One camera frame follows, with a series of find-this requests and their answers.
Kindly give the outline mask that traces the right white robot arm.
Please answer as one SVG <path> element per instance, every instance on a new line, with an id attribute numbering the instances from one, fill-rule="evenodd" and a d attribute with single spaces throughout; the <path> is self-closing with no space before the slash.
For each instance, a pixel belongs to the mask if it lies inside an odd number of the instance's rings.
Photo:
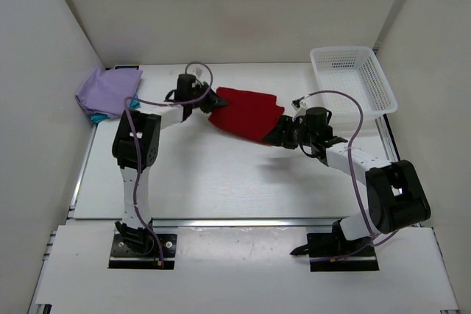
<path id="1" fill-rule="evenodd" d="M 350 176 L 354 191 L 366 188 L 367 202 L 360 211 L 338 221 L 330 237 L 337 254 L 349 254 L 357 239 L 388 235 L 431 217 L 431 207 L 413 164 L 381 159 L 336 136 L 332 113 L 324 107 L 301 109 L 294 117 L 282 115 L 264 143 L 285 149 L 299 148 L 306 157 Z"/>

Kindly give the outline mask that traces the red item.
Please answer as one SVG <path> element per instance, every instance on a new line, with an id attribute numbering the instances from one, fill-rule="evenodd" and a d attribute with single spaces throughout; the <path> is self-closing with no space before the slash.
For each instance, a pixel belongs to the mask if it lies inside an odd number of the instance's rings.
<path id="1" fill-rule="evenodd" d="M 209 122 L 223 132 L 255 143 L 263 143 L 285 111 L 273 94 L 225 87 L 217 88 L 216 94 L 228 105 L 213 111 Z"/>

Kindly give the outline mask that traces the teal t shirt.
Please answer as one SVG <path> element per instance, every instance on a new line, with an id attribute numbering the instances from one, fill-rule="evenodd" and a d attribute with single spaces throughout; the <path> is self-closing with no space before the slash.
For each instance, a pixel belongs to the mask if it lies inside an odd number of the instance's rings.
<path id="1" fill-rule="evenodd" d="M 134 99 L 129 103 L 130 110 L 137 110 L 141 107 L 141 103 L 138 101 L 138 94 L 134 95 Z M 106 120 L 117 119 L 115 113 L 93 113 L 90 115 L 89 119 L 93 124 L 99 124 Z"/>

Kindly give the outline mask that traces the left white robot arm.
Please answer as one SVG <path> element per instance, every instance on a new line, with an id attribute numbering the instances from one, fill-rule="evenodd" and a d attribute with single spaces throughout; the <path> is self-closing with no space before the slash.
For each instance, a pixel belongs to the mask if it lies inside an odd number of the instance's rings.
<path id="1" fill-rule="evenodd" d="M 129 247 L 138 255 L 150 253 L 155 244 L 150 230 L 149 171 L 157 160 L 161 132 L 186 121 L 194 110 L 212 113 L 229 105 L 210 83 L 193 74 L 180 74 L 176 88 L 167 93 L 164 102 L 142 103 L 159 110 L 142 113 L 126 105 L 112 145 L 124 183 L 124 214 L 116 229 L 130 237 Z"/>

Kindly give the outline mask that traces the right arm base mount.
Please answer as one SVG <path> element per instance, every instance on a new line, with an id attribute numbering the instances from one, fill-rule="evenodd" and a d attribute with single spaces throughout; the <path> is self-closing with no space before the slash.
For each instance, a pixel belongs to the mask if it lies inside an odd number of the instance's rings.
<path id="1" fill-rule="evenodd" d="M 290 252 L 308 256 L 311 272 L 379 271 L 378 260 L 368 237 L 345 240 L 333 233 L 308 233 L 307 243 Z"/>

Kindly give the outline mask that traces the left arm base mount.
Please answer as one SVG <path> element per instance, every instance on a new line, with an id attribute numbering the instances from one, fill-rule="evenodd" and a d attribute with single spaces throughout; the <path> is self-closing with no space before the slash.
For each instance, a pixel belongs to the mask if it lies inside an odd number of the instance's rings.
<path id="1" fill-rule="evenodd" d="M 173 270 L 177 250 L 177 234 L 160 233 L 155 237 L 147 229 L 133 229 L 120 221 L 110 247 L 108 268 L 137 270 Z"/>

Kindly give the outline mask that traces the purple t shirt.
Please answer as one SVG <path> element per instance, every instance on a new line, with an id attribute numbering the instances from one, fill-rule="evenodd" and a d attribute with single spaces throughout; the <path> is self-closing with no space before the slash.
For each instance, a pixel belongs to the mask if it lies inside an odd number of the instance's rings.
<path id="1" fill-rule="evenodd" d="M 124 111 L 124 99 L 137 93 L 143 71 L 132 69 L 105 70 L 95 67 L 75 93 L 78 105 L 86 115 Z"/>

